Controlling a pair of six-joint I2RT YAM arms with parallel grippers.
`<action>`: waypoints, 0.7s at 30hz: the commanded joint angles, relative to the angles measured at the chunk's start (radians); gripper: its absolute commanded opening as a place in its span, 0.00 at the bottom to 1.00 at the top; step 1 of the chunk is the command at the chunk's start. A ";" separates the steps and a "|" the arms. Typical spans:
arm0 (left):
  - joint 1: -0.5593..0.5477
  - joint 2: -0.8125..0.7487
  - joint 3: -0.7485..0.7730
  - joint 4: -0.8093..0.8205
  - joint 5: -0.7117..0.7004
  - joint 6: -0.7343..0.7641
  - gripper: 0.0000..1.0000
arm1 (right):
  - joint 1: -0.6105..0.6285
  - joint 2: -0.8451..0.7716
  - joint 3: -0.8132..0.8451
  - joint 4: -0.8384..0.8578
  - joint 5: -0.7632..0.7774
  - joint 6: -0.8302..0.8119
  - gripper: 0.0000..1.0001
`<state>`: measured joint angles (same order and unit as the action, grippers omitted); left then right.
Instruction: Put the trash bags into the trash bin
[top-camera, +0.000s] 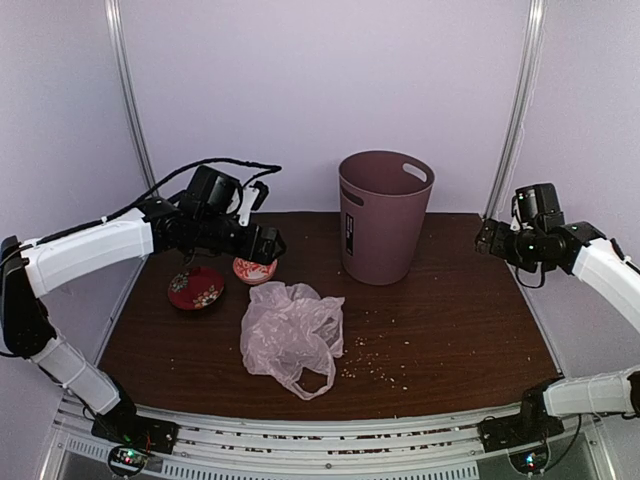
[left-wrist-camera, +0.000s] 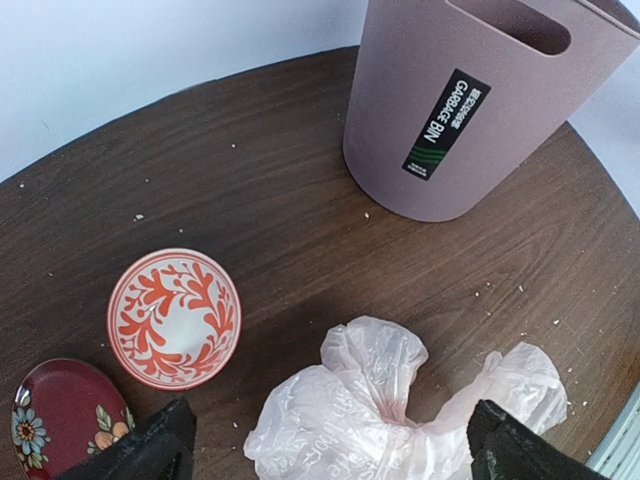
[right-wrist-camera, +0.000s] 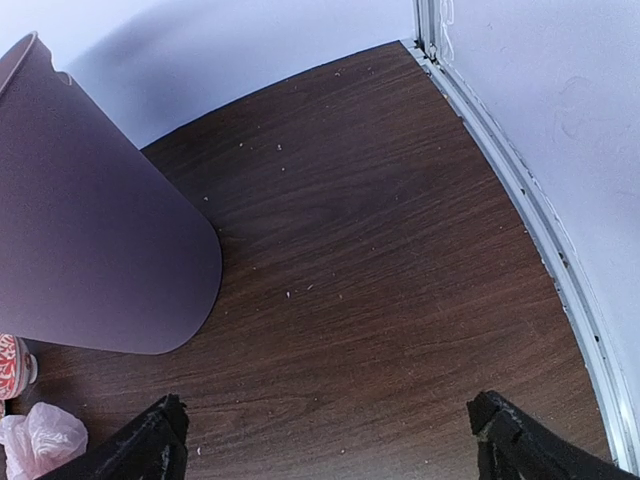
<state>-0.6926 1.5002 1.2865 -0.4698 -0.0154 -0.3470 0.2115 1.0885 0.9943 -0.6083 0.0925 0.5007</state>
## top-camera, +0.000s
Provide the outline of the pink translucent plastic bag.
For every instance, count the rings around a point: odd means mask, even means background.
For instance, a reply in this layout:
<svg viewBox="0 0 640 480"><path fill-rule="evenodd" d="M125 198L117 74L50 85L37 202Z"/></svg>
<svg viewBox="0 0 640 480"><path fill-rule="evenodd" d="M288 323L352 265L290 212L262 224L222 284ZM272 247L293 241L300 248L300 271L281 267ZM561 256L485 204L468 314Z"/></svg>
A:
<svg viewBox="0 0 640 480"><path fill-rule="evenodd" d="M328 392L343 356L343 297L269 281L249 290L240 351L251 375L270 376L303 401Z"/></svg>

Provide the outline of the mauve plastic trash bin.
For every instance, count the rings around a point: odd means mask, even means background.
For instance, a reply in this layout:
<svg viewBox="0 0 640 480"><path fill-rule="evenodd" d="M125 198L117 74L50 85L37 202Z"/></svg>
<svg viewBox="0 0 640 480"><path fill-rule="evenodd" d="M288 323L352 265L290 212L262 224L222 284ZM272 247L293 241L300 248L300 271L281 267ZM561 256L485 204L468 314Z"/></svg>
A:
<svg viewBox="0 0 640 480"><path fill-rule="evenodd" d="M344 269L369 285L402 280L422 231L433 170L412 156L373 150L347 157L338 173Z"/></svg>

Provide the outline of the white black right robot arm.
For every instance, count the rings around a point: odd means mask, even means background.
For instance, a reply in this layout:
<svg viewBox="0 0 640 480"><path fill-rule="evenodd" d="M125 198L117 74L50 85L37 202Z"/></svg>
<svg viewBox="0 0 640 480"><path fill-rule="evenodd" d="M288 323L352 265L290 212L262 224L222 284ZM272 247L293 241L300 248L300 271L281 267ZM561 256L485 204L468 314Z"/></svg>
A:
<svg viewBox="0 0 640 480"><path fill-rule="evenodd" d="M511 200L510 223L488 218L475 238L475 249L497 257L516 273L564 271L591 287L622 317L639 328L639 267L617 241L588 222L567 223L555 186L540 183L521 187ZM528 394L531 399L513 419L519 440L535 440L551 417L581 414L639 416L639 368L613 373L552 380Z"/></svg>

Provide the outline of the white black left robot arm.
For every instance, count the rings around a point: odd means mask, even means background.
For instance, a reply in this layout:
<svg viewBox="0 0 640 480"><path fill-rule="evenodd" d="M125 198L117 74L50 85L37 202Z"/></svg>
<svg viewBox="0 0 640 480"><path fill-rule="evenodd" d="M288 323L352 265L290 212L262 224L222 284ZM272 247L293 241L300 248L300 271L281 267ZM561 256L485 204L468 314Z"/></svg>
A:
<svg viewBox="0 0 640 480"><path fill-rule="evenodd" d="M1 332L4 356L34 363L62 387L105 417L106 429L123 444L144 433L142 419L128 396L89 363L49 320L42 299L57 288L111 265L134 258L198 249L269 265L286 251L278 229L251 222L269 194L262 177L277 165L246 162L255 170L240 181L217 170L221 159L180 167L129 205L97 220L48 236L1 244ZM168 199L159 186L191 171L188 186Z"/></svg>

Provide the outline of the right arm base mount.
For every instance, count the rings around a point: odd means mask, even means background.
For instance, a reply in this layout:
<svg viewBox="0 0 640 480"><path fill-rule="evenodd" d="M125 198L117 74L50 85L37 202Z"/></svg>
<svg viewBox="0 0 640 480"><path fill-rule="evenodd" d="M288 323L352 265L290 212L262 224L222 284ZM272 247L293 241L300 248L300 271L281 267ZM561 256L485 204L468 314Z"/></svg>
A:
<svg viewBox="0 0 640 480"><path fill-rule="evenodd" d="M563 422L557 418L531 424L523 420L520 414L489 416L477 428L486 453L506 453L511 467L528 477L541 475L550 466L548 441L564 433Z"/></svg>

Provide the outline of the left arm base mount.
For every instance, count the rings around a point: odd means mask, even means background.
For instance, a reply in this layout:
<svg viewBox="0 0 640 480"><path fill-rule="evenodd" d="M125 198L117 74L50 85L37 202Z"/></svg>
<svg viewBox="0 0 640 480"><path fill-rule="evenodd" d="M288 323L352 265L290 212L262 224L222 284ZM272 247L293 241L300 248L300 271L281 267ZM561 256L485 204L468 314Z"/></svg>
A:
<svg viewBox="0 0 640 480"><path fill-rule="evenodd" d="M94 437L114 443L107 453L106 464L121 478L133 477L158 464L159 454L171 454L178 432L179 426L175 422L138 415L123 427L109 424L98 415L91 428Z"/></svg>

